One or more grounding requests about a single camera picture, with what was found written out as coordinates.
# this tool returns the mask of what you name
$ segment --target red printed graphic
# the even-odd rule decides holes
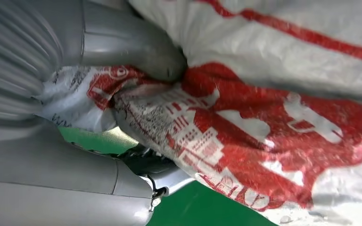
[[[181,87],[150,101],[172,120],[159,145],[202,183],[257,211],[287,201],[310,208],[324,170],[362,163],[362,105],[353,101],[250,86],[218,63],[188,69]],[[126,105],[157,143],[137,104]]]
[[[309,42],[323,48],[331,49],[340,53],[350,55],[362,60],[362,47],[341,40],[334,39],[322,33],[301,27],[297,24],[276,18],[271,15],[264,15],[254,11],[251,8],[246,8],[239,13],[228,11],[218,0],[198,0],[205,2],[213,7],[213,9],[225,18],[242,16],[246,20],[256,21],[280,32],[284,32],[294,38]]]
[[[130,66],[102,67],[94,74],[87,96],[94,100],[101,110],[113,107],[113,95],[127,86],[157,83],[147,78],[146,74]]]

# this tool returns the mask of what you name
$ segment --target white bag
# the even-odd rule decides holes
[[[182,47],[183,81],[66,67],[42,117],[119,125],[276,224],[362,226],[362,105],[305,95],[362,101],[362,0],[130,2]]]

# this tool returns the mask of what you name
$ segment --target crumpled plastic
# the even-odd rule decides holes
[[[64,68],[41,116],[118,125],[276,224],[362,226],[362,1],[130,2],[182,47],[183,80]]]

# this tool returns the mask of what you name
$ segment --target gray plastic housing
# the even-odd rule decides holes
[[[129,12],[84,0],[0,0],[0,226],[141,226],[152,188],[120,160],[68,144],[32,98],[65,65],[133,65],[162,81],[186,63]]]

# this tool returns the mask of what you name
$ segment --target green surface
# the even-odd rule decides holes
[[[136,142],[118,129],[103,134],[60,128],[69,142],[103,153],[122,153]],[[258,213],[204,187],[191,183],[155,208],[148,226],[274,226]]]

